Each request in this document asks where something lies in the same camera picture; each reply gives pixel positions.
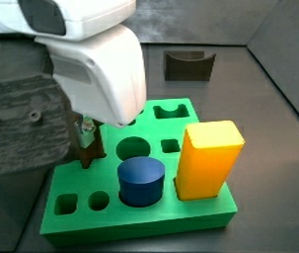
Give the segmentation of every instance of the blue cylinder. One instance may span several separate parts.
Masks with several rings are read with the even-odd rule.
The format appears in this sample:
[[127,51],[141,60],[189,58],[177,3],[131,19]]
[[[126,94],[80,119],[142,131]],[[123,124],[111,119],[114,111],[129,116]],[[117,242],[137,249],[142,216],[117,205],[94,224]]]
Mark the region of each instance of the blue cylinder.
[[118,168],[121,199],[135,208],[155,204],[162,198],[165,165],[154,158],[134,157]]

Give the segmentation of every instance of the black bracket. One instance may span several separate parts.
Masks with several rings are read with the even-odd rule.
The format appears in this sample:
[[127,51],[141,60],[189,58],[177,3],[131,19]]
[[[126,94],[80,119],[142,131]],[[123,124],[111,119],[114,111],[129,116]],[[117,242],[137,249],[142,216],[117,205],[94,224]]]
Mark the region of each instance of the black bracket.
[[166,81],[210,81],[217,54],[205,57],[205,51],[166,51]]

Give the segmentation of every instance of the yellow block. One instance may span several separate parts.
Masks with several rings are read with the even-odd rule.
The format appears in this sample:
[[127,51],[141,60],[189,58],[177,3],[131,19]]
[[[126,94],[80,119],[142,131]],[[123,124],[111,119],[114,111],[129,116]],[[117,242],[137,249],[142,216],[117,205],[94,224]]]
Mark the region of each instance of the yellow block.
[[175,177],[181,201],[218,196],[243,145],[231,121],[187,125]]

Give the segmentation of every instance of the small square hole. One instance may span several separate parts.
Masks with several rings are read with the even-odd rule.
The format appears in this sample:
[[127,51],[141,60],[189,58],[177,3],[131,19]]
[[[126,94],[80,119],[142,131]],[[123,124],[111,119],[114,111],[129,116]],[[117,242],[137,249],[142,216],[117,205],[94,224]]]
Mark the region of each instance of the small square hole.
[[163,139],[161,141],[161,146],[163,153],[174,153],[181,151],[178,140],[175,138]]
[[54,213],[56,215],[71,214],[76,211],[78,195],[64,194],[58,196]]

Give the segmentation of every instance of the green shape sorter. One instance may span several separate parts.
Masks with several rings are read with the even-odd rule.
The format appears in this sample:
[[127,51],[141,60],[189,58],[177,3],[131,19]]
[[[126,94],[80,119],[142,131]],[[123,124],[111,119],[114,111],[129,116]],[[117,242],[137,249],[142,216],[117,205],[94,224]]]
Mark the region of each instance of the green shape sorter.
[[[54,246],[175,233],[229,224],[238,208],[227,184],[217,198],[182,202],[174,177],[185,127],[198,117],[189,99],[147,101],[137,120],[125,128],[102,125],[107,157],[88,169],[74,161],[55,168],[42,235]],[[118,166],[134,156],[165,164],[162,199],[133,208],[119,199]]]

